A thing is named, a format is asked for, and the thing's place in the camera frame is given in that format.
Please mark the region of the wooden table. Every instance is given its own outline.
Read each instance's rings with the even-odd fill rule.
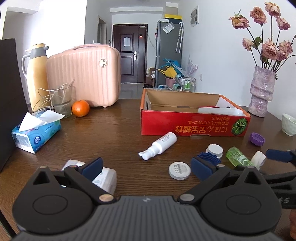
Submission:
[[[172,179],[168,167],[175,161],[190,164],[193,156],[206,150],[211,143],[224,149],[223,164],[231,167],[225,157],[226,151],[238,147],[248,158],[256,151],[263,153],[270,148],[290,150],[296,147],[296,138],[287,136],[281,130],[281,122],[271,114],[265,118],[253,116],[244,138],[242,137],[178,137],[176,144],[149,161],[143,161],[138,152],[147,149],[155,136],[140,134],[140,100],[119,100],[108,108],[92,108],[83,118],[62,120],[62,129],[56,133],[38,152],[31,154],[17,149],[0,174],[0,209],[13,228],[12,204],[29,177],[38,166],[47,165],[60,170],[67,160],[88,162],[98,156],[104,159],[104,166],[117,171],[116,197],[120,195],[173,195],[177,197],[185,190],[199,183],[191,175],[184,181]],[[248,142],[251,132],[262,134],[266,142],[262,148]],[[295,171],[291,164],[268,160],[262,167],[268,174]],[[284,240],[289,237],[290,210],[283,210],[276,234]],[[0,227],[0,240],[9,240]]]

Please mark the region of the green bottle on rack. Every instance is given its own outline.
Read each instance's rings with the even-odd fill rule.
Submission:
[[[227,153],[226,157],[228,160],[236,167],[238,165],[247,167],[247,166],[253,166],[253,164],[250,162],[248,158],[244,156],[244,154],[237,149],[235,146],[231,147]]]

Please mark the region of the pink suitcase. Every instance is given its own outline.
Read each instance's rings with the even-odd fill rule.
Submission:
[[[120,94],[120,53],[109,45],[87,44],[51,56],[46,63],[49,89],[71,83],[73,100],[111,106]]]

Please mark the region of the ceramic cup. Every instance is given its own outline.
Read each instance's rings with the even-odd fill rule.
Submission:
[[[296,119],[290,115],[283,114],[281,118],[281,129],[289,136],[296,134]]]

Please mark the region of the white cap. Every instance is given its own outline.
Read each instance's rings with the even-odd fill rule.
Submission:
[[[146,151],[139,152],[139,156],[141,156],[145,161],[149,158],[156,156],[159,153],[159,148],[155,145],[150,146]]]
[[[190,167],[184,162],[174,162],[169,168],[170,176],[176,180],[185,180],[191,173]]]
[[[257,151],[251,159],[251,163],[259,170],[263,166],[266,160],[266,156],[261,152]]]
[[[213,155],[216,155],[218,159],[220,159],[223,155],[223,148],[216,144],[211,144],[207,147],[205,150],[206,153],[211,153]]]

